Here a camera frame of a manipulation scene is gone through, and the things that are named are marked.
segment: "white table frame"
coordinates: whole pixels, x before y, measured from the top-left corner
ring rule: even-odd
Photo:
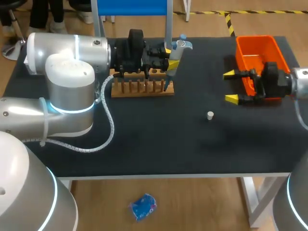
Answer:
[[[59,178],[71,190],[73,180],[111,180],[111,179],[159,179],[159,178],[236,178],[240,177],[245,195],[251,228],[260,228],[268,216],[271,216],[273,199],[289,173],[253,173],[253,174],[177,174],[177,175],[130,175]],[[264,177],[256,190],[253,177]]]

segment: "blue plastic bag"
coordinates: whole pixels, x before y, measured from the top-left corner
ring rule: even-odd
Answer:
[[[157,207],[156,200],[149,194],[143,195],[139,200],[129,204],[135,218],[140,221],[154,212]]]

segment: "white sneaker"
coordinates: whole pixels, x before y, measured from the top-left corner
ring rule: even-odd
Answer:
[[[83,21],[86,24],[93,23],[92,12],[77,11],[77,16],[80,18],[81,21]]]
[[[29,29],[27,31],[26,36],[29,37],[29,35],[32,34],[32,33],[47,33],[47,30],[46,29],[38,29],[38,28],[34,28],[34,27],[29,26]]]
[[[15,37],[16,33],[13,26],[3,26],[2,27],[3,36],[7,38]]]
[[[54,20],[52,20],[50,22],[49,30],[50,32],[55,33],[55,34],[67,34],[64,21],[61,23],[56,23]]]

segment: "wooden peg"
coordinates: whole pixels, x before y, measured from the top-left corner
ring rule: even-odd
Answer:
[[[129,92],[132,92],[131,80],[128,81]]]
[[[153,92],[156,92],[156,80],[153,79]]]
[[[137,80],[137,92],[140,93],[140,79]]]
[[[144,90],[145,90],[145,93],[148,92],[148,80],[147,79],[144,80]]]
[[[163,90],[164,90],[164,80],[162,79],[160,81],[160,92],[163,92]]]
[[[115,84],[115,89],[117,90],[117,87],[118,87],[118,81],[117,81],[117,78],[115,78],[115,81],[114,81],[114,84]]]
[[[122,93],[124,94],[124,80],[122,80],[121,82],[121,89],[122,89]]]

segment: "yellow black caution tape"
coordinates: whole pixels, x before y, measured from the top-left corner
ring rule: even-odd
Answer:
[[[229,29],[229,34],[231,37],[235,36],[234,28],[231,23],[231,17],[229,13],[225,13],[226,23]]]
[[[298,13],[308,14],[308,11],[193,11],[190,14],[225,14],[225,13]],[[185,12],[174,11],[173,14],[184,15]]]

